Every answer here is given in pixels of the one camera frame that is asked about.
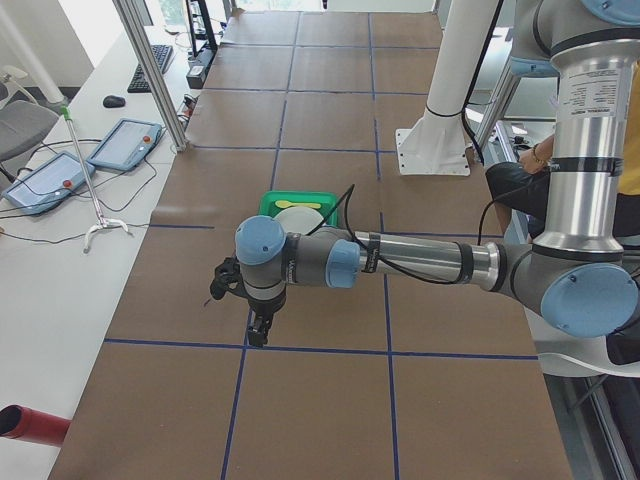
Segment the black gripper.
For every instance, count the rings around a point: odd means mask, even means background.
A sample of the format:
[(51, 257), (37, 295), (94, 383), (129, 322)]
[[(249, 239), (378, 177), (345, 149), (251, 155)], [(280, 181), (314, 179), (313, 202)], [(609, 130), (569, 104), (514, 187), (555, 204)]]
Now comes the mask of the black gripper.
[(254, 313), (253, 320), (247, 329), (247, 341), (250, 346), (264, 347), (268, 344), (268, 334), (274, 316), (284, 305), (284, 298), (250, 302), (250, 308)]

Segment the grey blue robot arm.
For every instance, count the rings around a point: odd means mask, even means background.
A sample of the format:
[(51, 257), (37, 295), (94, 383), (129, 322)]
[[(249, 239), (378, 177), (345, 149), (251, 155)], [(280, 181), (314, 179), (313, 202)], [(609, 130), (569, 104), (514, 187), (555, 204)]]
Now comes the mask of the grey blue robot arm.
[(267, 342), (288, 285), (353, 286), (359, 273), (393, 272), (442, 285), (476, 284), (516, 299), (574, 337), (600, 337), (639, 322), (636, 253), (613, 231), (633, 65), (635, 1), (521, 1), (515, 57), (559, 75), (555, 145), (544, 232), (530, 245), (472, 246), (350, 229), (288, 233), (254, 216), (236, 230), (227, 260), (232, 290), (254, 318), (252, 346)]

